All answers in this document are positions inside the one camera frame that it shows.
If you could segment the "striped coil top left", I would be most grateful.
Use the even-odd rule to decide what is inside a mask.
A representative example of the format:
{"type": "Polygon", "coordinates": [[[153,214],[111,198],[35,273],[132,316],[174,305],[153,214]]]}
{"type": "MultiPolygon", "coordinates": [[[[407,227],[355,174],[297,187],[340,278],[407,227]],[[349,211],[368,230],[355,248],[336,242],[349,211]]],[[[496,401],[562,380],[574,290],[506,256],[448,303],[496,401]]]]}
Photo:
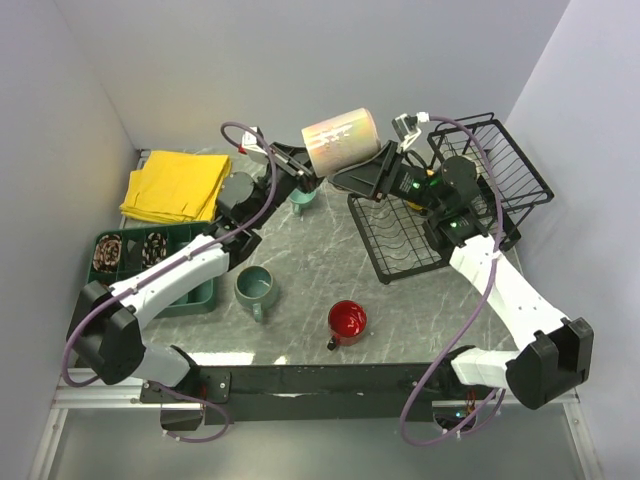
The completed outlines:
{"type": "Polygon", "coordinates": [[[97,272],[115,272],[122,254],[122,237],[119,234],[101,236],[95,246],[92,267],[97,272]]]}

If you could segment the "striped coil top middle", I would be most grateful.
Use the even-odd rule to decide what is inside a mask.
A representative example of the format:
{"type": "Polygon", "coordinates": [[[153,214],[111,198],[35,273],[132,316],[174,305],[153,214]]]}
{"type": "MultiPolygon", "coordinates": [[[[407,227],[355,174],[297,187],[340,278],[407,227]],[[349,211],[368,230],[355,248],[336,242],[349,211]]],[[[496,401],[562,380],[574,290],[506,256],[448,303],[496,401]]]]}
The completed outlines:
{"type": "Polygon", "coordinates": [[[143,268],[150,268],[161,262],[167,256],[167,238],[159,232],[147,235],[142,246],[143,268]]]}

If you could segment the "small teal cup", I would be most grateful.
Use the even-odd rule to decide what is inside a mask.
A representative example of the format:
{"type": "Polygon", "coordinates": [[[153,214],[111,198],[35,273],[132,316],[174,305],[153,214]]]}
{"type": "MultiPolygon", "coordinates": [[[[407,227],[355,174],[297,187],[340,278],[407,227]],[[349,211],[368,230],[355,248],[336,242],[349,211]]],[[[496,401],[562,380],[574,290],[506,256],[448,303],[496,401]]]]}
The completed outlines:
{"type": "Polygon", "coordinates": [[[298,189],[295,189],[288,197],[289,202],[291,203],[292,212],[296,216],[301,216],[302,212],[312,205],[315,197],[315,191],[305,193],[298,189]]]}

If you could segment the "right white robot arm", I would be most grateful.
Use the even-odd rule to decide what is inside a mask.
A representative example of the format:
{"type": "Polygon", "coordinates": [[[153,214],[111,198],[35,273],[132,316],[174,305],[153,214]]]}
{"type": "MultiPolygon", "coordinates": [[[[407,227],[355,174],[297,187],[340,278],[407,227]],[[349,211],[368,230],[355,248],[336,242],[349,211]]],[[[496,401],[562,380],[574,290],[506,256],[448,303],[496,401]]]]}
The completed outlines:
{"type": "Polygon", "coordinates": [[[337,170],[330,182],[361,198],[393,196],[426,209],[430,247],[481,293],[478,306],[491,307],[516,345],[513,351],[497,351],[450,344],[418,384],[424,386],[441,370],[438,385],[447,397],[460,398],[472,386],[507,389],[536,410],[585,383],[593,328],[545,300],[502,253],[502,207],[495,207],[496,231],[490,233],[473,205],[485,184],[476,163],[457,155],[436,170],[420,169],[404,164],[394,147],[388,143],[372,159],[337,170]]]}

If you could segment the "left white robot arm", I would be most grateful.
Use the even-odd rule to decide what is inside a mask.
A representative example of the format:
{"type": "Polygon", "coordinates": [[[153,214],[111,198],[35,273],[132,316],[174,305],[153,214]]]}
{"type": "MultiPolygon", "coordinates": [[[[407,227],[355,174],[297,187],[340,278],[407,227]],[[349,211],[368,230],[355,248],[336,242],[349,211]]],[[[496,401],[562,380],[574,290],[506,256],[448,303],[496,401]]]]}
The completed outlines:
{"type": "Polygon", "coordinates": [[[263,157],[262,176],[237,172],[223,181],[214,221],[180,250],[123,281],[85,285],[63,355],[76,353],[106,385],[132,377],[164,386],[176,401],[193,399],[199,366],[177,346],[145,342],[142,331],[174,301],[244,263],[262,241],[259,230],[287,197],[322,182],[303,147],[274,142],[263,157]]]}

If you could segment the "striped coil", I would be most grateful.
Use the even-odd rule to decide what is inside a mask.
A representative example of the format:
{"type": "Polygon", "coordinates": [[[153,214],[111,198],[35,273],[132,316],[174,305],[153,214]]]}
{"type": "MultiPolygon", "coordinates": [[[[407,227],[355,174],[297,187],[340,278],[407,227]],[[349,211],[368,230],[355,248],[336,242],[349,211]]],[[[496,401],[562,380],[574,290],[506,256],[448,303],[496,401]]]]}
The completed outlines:
{"type": "Polygon", "coordinates": [[[142,246],[143,268],[150,268],[161,262],[167,256],[167,238],[159,232],[147,235],[142,246]]]}
{"type": "Polygon", "coordinates": [[[122,254],[122,237],[119,234],[101,236],[95,246],[92,267],[97,272],[115,272],[122,254]]]}

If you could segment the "black front base bar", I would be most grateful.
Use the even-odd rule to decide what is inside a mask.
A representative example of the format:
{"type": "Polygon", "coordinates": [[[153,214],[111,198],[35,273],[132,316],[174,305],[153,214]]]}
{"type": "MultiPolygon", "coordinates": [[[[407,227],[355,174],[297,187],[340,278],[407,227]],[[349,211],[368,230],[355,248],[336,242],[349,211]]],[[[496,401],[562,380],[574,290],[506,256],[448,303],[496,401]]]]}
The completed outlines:
{"type": "Polygon", "coordinates": [[[401,414],[427,363],[209,366],[208,399],[235,422],[381,419],[401,414]]]}

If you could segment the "pink mug dark interior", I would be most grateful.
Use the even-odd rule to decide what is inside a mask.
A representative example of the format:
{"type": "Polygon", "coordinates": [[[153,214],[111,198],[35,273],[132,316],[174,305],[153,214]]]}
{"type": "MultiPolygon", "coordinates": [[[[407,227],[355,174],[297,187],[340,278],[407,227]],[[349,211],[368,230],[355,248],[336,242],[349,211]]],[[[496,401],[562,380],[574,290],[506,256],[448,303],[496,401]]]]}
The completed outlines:
{"type": "Polygon", "coordinates": [[[304,147],[317,178],[355,193],[335,176],[344,169],[371,160],[381,149],[375,121],[366,108],[358,108],[301,130],[304,147]]]}

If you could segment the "cream floral mug green interior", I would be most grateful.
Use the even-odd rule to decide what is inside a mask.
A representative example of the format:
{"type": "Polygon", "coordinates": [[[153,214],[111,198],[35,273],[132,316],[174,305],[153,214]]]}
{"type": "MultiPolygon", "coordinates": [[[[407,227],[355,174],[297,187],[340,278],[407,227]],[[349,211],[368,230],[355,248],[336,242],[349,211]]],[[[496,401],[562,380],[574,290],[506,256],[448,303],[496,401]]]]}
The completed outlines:
{"type": "Polygon", "coordinates": [[[473,163],[477,172],[481,172],[485,169],[485,165],[481,157],[472,156],[472,155],[462,155],[462,158],[473,163]]]}

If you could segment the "grey-green glazed mug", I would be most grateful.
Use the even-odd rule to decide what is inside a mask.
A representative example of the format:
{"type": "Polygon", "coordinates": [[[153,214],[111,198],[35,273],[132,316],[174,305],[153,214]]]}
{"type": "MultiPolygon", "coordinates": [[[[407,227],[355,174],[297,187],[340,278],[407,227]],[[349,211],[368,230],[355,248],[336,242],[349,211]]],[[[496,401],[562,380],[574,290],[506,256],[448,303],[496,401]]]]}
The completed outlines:
{"type": "Polygon", "coordinates": [[[247,310],[256,322],[262,323],[266,312],[278,300],[279,287],[268,269],[249,266],[238,274],[234,293],[241,307],[247,310]]]}

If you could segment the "green compartment tray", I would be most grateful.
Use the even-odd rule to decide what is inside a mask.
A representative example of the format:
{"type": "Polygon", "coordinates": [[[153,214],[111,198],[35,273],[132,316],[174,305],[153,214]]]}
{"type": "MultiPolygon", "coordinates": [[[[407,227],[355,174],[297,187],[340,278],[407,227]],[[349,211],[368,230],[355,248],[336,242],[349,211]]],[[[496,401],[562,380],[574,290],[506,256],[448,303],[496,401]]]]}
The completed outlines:
{"type": "MultiPolygon", "coordinates": [[[[205,230],[205,222],[152,225],[106,231],[94,240],[87,281],[109,286],[129,279],[178,252],[205,230]]],[[[203,315],[217,304],[217,281],[209,279],[158,314],[160,318],[203,315]]]]}

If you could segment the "yellow folded cloth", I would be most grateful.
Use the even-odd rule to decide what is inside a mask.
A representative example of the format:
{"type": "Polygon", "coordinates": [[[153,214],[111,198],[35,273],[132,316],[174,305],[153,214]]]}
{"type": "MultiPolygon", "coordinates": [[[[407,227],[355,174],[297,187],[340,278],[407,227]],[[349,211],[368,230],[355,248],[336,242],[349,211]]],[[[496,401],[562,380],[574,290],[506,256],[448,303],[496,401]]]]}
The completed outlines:
{"type": "Polygon", "coordinates": [[[227,155],[154,150],[130,174],[120,211],[148,223],[209,222],[231,167],[227,155]]]}

